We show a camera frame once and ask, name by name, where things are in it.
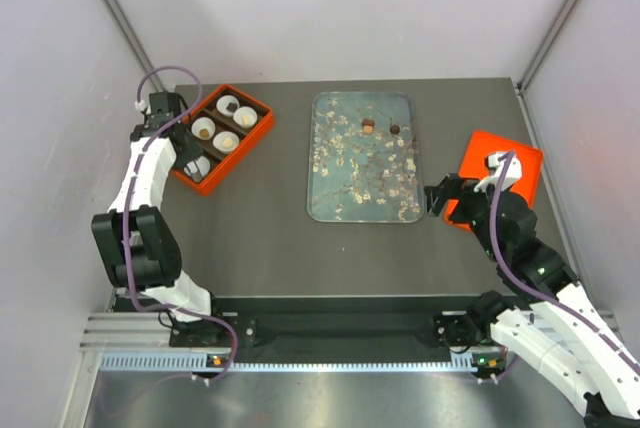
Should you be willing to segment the metal tongs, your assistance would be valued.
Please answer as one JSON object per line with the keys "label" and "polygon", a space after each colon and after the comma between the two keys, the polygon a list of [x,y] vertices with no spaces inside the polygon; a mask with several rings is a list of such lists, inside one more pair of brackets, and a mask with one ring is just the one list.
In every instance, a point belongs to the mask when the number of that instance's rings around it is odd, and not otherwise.
{"label": "metal tongs", "polygon": [[200,183],[207,175],[209,164],[206,159],[189,162],[185,168],[185,173],[195,183]]}

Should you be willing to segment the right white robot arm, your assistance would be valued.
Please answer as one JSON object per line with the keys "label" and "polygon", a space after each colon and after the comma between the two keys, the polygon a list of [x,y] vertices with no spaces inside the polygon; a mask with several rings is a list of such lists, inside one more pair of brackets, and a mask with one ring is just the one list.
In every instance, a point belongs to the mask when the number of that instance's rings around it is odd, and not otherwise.
{"label": "right white robot arm", "polygon": [[588,298],[564,258],[541,241],[537,216],[510,189],[447,175],[424,189],[426,211],[437,217],[456,206],[503,283],[557,334],[550,338],[523,312],[491,291],[468,308],[466,328],[481,344],[498,344],[524,361],[571,403],[587,427],[639,424],[639,363]]}

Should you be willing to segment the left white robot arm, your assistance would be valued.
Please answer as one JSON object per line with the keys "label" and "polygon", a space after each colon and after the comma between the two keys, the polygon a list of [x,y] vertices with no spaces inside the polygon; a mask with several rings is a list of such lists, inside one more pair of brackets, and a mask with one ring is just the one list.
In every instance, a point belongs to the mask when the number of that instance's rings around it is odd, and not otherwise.
{"label": "left white robot arm", "polygon": [[194,136],[181,123],[157,136],[145,122],[131,133],[131,155],[116,199],[91,221],[91,231],[107,279],[133,300],[156,301],[171,329],[216,344],[226,335],[225,318],[212,310],[213,296],[183,269],[179,244],[161,213],[170,172],[206,175],[211,165]]}

